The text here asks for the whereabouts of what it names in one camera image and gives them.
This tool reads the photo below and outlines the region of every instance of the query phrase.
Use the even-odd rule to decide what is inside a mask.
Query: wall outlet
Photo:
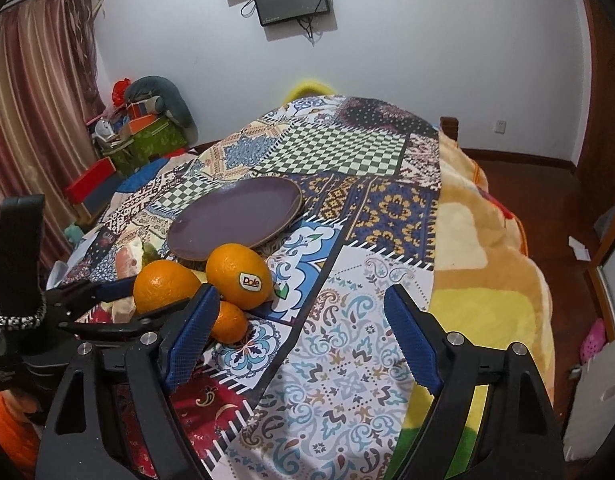
[[[494,123],[494,133],[503,135],[505,133],[505,126],[507,126],[506,121],[496,121]]]

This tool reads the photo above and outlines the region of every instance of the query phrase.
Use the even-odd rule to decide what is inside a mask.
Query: red plastic bag
[[[112,103],[114,106],[123,106],[125,102],[125,91],[130,86],[131,81],[125,78],[122,81],[117,81],[112,89]]]

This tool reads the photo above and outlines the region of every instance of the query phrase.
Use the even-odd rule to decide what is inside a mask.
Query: purple plate
[[[197,262],[223,244],[254,248],[290,225],[302,203],[299,186],[286,178],[239,180],[181,211],[168,231],[168,247],[179,258]]]

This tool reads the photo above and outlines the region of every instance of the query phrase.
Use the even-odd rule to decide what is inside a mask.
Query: curtain
[[[92,0],[27,0],[0,14],[0,203],[46,197],[41,263],[70,252],[74,221],[62,190],[96,156],[86,121],[104,108],[96,91]]]

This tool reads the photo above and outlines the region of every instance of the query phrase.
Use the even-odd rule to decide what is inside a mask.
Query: small orange
[[[214,249],[205,273],[226,301],[243,310],[259,306],[272,291],[272,275],[264,259],[241,244]]]
[[[145,314],[175,301],[192,298],[200,286],[199,279],[187,267],[170,260],[157,260],[137,274],[132,295],[137,313]]]
[[[219,316],[210,335],[220,343],[232,345],[246,336],[248,325],[248,318],[238,306],[221,301]]]

